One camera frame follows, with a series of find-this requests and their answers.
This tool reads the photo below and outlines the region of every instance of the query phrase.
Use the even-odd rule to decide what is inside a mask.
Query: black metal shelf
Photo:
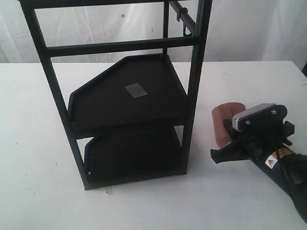
[[[138,84],[146,95],[126,89]],[[183,125],[187,96],[168,56],[129,56],[70,96],[68,112],[76,138],[127,128]]]
[[[103,186],[186,173],[169,126],[94,138],[85,147],[84,164],[89,183]]]
[[[199,0],[196,23],[177,1],[19,1],[85,190],[186,174],[212,0]],[[163,38],[47,47],[35,12],[143,2],[164,2]],[[183,37],[168,38],[169,5],[183,22]],[[179,46],[193,46],[187,94],[167,55],[168,47]],[[162,54],[126,57],[99,74],[71,94],[66,108],[51,57],[156,48],[162,48]],[[181,146],[177,125],[184,126]],[[94,138],[86,145],[83,161],[77,139],[86,137]]]

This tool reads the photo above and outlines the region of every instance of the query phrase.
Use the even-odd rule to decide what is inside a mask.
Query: horizontal bar
[[[196,36],[160,38],[129,42],[98,43],[75,46],[52,46],[47,48],[49,57],[74,56],[85,54],[102,54],[164,47],[195,46],[199,39]]]
[[[18,0],[32,9],[60,8],[74,6],[116,5],[128,3],[162,2],[169,0]]]
[[[169,4],[173,7],[175,12],[178,14],[180,9],[182,9],[182,6],[178,1],[170,1]],[[188,28],[188,30],[192,33],[192,35],[195,34],[195,22],[193,19],[188,15],[186,12],[182,12],[180,14],[180,19],[182,20],[183,24]]]

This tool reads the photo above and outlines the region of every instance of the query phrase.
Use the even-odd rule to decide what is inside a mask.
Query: vertical post
[[[169,16],[169,2],[164,2],[164,12],[163,12],[163,38],[168,37],[168,17]],[[163,48],[163,55],[167,55],[167,47]]]
[[[182,152],[184,167],[187,169],[189,151],[193,132],[193,123],[201,80],[201,68],[206,47],[206,38],[209,27],[212,0],[199,0],[196,19],[195,35],[199,37],[199,44],[193,47],[192,61],[189,77],[187,117],[183,129]]]
[[[69,144],[71,146],[73,156],[77,163],[77,167],[81,175],[83,185],[86,188],[88,185],[88,181],[87,181],[87,177],[86,177],[86,173],[85,173],[85,169],[83,165],[83,160],[80,154],[77,140],[75,139],[72,128],[71,128],[71,122],[69,120],[69,115],[68,115],[66,105],[65,105],[60,87],[59,87],[59,83],[58,83],[56,74],[52,66],[52,62],[50,60],[50,57],[47,55],[47,47],[46,47],[46,44],[43,38],[43,34],[42,34],[42,31],[40,29],[40,26],[39,26],[39,23],[36,17],[35,10],[26,3],[22,2],[21,5],[22,5],[24,16],[28,24],[32,39],[34,41],[34,45],[37,49],[39,59],[42,63],[48,84],[50,86],[52,96],[54,98],[57,109],[59,111],[59,115],[61,117]]]

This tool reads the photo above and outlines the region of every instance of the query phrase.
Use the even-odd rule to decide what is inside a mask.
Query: lower tray
[[[186,174],[173,127],[93,138],[85,147],[84,164],[89,183],[98,184],[94,187]]]

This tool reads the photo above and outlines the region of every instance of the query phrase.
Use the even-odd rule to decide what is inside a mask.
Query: white tabletop
[[[110,65],[54,64],[65,101]],[[174,66],[187,88],[189,63]],[[305,230],[291,199],[251,162],[211,160],[211,110],[226,102],[284,104],[292,149],[306,154],[307,79],[292,62],[207,62],[188,174],[84,191],[41,65],[0,64],[0,229]]]

